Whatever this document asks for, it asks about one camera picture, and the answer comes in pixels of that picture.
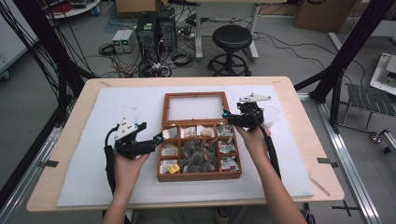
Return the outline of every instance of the wooden tray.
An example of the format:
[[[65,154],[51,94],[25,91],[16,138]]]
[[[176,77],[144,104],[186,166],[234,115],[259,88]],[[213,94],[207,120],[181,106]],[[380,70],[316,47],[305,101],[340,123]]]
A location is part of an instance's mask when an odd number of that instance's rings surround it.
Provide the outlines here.
[[[191,109],[190,112],[189,109],[186,108],[186,106],[189,106],[188,104],[183,104],[184,108],[180,108],[178,110],[178,115],[175,117],[171,115],[171,111],[175,111],[174,108],[171,108],[171,106],[174,106],[175,104],[172,104],[172,100],[177,101],[177,100],[184,100],[184,102],[196,102],[195,105],[198,105],[198,109]],[[195,115],[190,115],[188,113],[194,113],[202,108],[202,110],[206,110],[206,104],[203,104],[204,101],[208,100],[209,103],[213,102],[219,102],[219,105],[212,105],[211,107],[214,108],[212,109],[212,112],[219,111],[219,114],[217,115],[217,118],[202,118],[202,116],[197,116]],[[163,143],[160,145],[159,148],[159,157],[158,157],[158,163],[157,163],[157,177],[160,182],[170,182],[170,181],[196,181],[196,180],[216,180],[216,179],[236,179],[239,178],[242,174],[242,166],[241,162],[239,159],[239,153],[238,153],[238,147],[236,144],[236,139],[235,139],[235,129],[234,127],[231,128],[233,135],[232,136],[219,136],[218,132],[218,127],[220,125],[227,125],[227,120],[223,119],[221,117],[222,109],[230,110],[227,104],[227,99],[225,96],[224,91],[213,91],[213,92],[182,92],[182,93],[166,93],[165,94],[165,100],[163,104],[163,123],[162,123],[162,131],[163,130],[169,130],[171,128],[177,128],[177,137],[171,137],[171,138],[165,138]],[[181,129],[185,129],[188,127],[196,127],[197,125],[202,125],[204,127],[211,127],[214,129],[214,135],[211,136],[200,136],[200,135],[195,135],[195,136],[189,136],[189,137],[184,137],[183,134],[181,133]],[[194,141],[196,145],[202,145],[204,143],[209,143],[209,142],[214,142],[213,147],[207,147],[210,150],[204,150],[204,152],[200,151],[199,148],[198,150],[193,149],[192,153],[186,152],[186,150],[182,150],[183,146],[185,144],[190,144],[191,141]],[[219,141],[232,141],[235,147],[235,151],[229,152],[229,153],[222,153],[219,151]],[[177,147],[177,154],[176,155],[168,155],[168,156],[163,156],[163,147],[166,146],[167,144],[172,144]],[[183,164],[188,164],[187,161],[194,159],[191,155],[198,157],[199,156],[204,156],[204,155],[209,155],[209,159],[206,161],[211,161],[212,164],[216,164],[217,169],[215,171],[210,171],[210,172],[204,172],[203,169],[213,169],[213,166],[208,166],[205,161],[201,160],[201,164],[205,163],[206,165],[203,166],[194,166],[199,167],[201,173],[190,173],[187,172],[187,170],[192,169],[190,165],[185,168]],[[225,158],[233,158],[233,160],[237,163],[239,169],[238,170],[231,170],[231,171],[224,171],[221,169],[221,161]],[[174,173],[170,174],[169,172],[165,173],[167,171],[166,167],[162,167],[162,162],[163,161],[177,161],[177,165],[179,166],[179,170]]]

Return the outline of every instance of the gray floor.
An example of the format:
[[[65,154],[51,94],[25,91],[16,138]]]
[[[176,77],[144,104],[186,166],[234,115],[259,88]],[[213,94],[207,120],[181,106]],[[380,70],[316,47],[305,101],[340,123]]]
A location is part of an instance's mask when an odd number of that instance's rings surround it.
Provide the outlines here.
[[[107,20],[115,16],[114,7],[103,7],[103,14],[99,17],[93,17],[90,13],[85,13],[70,18],[69,21],[72,29],[77,36],[85,56],[98,55],[97,50],[99,46],[110,42],[118,27],[109,25]],[[133,26],[127,20],[113,22]],[[311,43],[336,52],[327,34],[296,29],[292,24],[293,18],[264,17],[259,18],[256,30],[274,36],[288,44]],[[203,27],[205,28],[203,35],[211,35],[218,25],[204,23]],[[339,36],[345,38],[347,30],[350,27],[351,25],[347,23],[343,29],[343,33],[339,34]],[[65,20],[61,21],[61,28],[69,40],[72,40],[70,28]],[[285,45],[279,42],[276,42],[276,45],[285,47]],[[216,48],[211,38],[204,39],[204,46],[205,56],[200,62],[195,62],[192,67],[174,70],[172,77],[211,77],[212,72],[206,68],[207,62],[219,54],[221,49]],[[321,65],[316,61],[300,59],[289,49],[276,48],[270,38],[257,40],[256,46],[261,56],[260,59],[255,62],[247,60],[254,77],[287,76],[293,84],[297,84],[323,70]],[[315,46],[293,48],[302,57],[320,60],[324,67],[327,67],[334,57],[333,54]],[[378,55],[382,52],[396,53],[396,46],[386,38],[372,37],[356,57],[356,60],[365,69],[365,76],[362,81],[364,86],[369,84],[378,62]],[[130,63],[134,60],[134,55],[122,55],[121,59],[126,63]],[[87,61],[92,71],[97,75],[113,70],[109,66],[108,59],[91,57],[87,58]],[[2,150],[0,151],[2,158],[2,162],[0,163],[1,187],[4,186],[12,171],[56,107],[56,99],[50,90],[49,84],[29,54],[25,54],[17,60],[9,68],[9,72],[11,79],[0,82],[0,122],[2,127],[0,129],[0,144],[2,146]],[[363,71],[356,63],[352,63],[346,70],[346,75],[353,83],[360,84]],[[310,92],[315,87],[314,84],[300,92]],[[344,101],[347,100],[347,94],[344,89],[341,98]],[[330,100],[331,95],[329,94],[327,102],[329,103]],[[331,161],[337,161],[332,148],[332,142],[327,135],[315,104],[312,101],[304,101],[303,105],[328,157]],[[351,110],[351,114],[348,116],[348,122],[362,127],[366,118],[367,113]],[[390,128],[393,135],[396,135],[396,119],[374,115],[371,128],[377,132]],[[394,223],[394,220],[396,220],[396,213],[394,212],[394,208],[396,207],[396,193],[394,192],[396,189],[396,158],[394,158],[393,154],[382,153],[384,145],[374,145],[371,143],[368,140],[367,133],[345,128],[340,128],[340,131],[348,151],[358,168],[361,179],[375,204],[382,223]],[[346,204],[349,207],[359,207],[342,168],[334,168],[334,171],[345,191],[346,197],[344,200]],[[51,214],[29,213],[26,211],[25,203],[22,203],[10,223],[98,223],[101,220],[101,212],[98,211]],[[365,222],[360,210],[351,210],[349,215],[345,209],[332,209],[332,206],[344,206],[342,201],[311,203],[310,206],[317,223]],[[207,218],[205,218],[205,221],[201,220],[200,223],[211,223],[213,209],[209,208],[203,214],[207,214]]]

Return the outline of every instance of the computer tower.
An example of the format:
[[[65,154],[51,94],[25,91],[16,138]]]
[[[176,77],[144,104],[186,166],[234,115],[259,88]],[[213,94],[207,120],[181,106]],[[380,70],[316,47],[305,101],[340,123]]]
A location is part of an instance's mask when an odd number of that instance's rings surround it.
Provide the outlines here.
[[[167,50],[175,50],[177,48],[175,9],[173,7],[161,9],[158,13],[158,22],[163,47]]]
[[[144,49],[157,48],[159,43],[156,11],[143,11],[136,26],[139,46]]]

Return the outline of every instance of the person's arm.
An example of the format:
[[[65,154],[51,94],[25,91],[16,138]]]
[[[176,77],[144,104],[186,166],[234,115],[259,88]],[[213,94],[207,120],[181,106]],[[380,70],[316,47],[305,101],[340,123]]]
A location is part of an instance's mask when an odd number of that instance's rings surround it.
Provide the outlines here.
[[[253,132],[247,132],[245,129],[236,126],[235,129],[244,139],[247,151],[259,172],[272,222],[276,224],[305,224],[303,215],[277,176],[268,158],[262,131],[256,128]]]
[[[142,155],[136,160],[129,160],[121,155],[116,155],[114,162],[116,189],[113,201],[103,218],[103,224],[124,223],[125,212],[134,190],[134,185],[139,177],[140,168],[148,158],[149,154]]]

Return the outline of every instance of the white paper sheet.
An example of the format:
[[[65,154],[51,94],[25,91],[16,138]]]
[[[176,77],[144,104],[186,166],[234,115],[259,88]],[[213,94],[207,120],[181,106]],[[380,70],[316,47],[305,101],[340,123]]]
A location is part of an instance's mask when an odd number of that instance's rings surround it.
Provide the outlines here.
[[[164,95],[168,92],[225,91],[232,113],[239,113],[236,103],[252,92],[271,96],[258,102],[260,107],[272,105],[281,117],[272,127],[282,181],[292,197],[313,196],[314,190],[306,174],[299,151],[285,119],[283,109],[272,86],[199,86],[102,89],[87,121],[78,148],[70,162],[57,206],[108,205],[112,195],[106,179],[104,142],[108,131],[122,118],[131,122],[147,122],[137,141],[152,139],[161,131]],[[159,182],[156,176],[158,151],[151,153],[142,167],[130,203],[183,203],[216,200],[263,198],[257,170],[237,135],[243,173],[239,179]]]

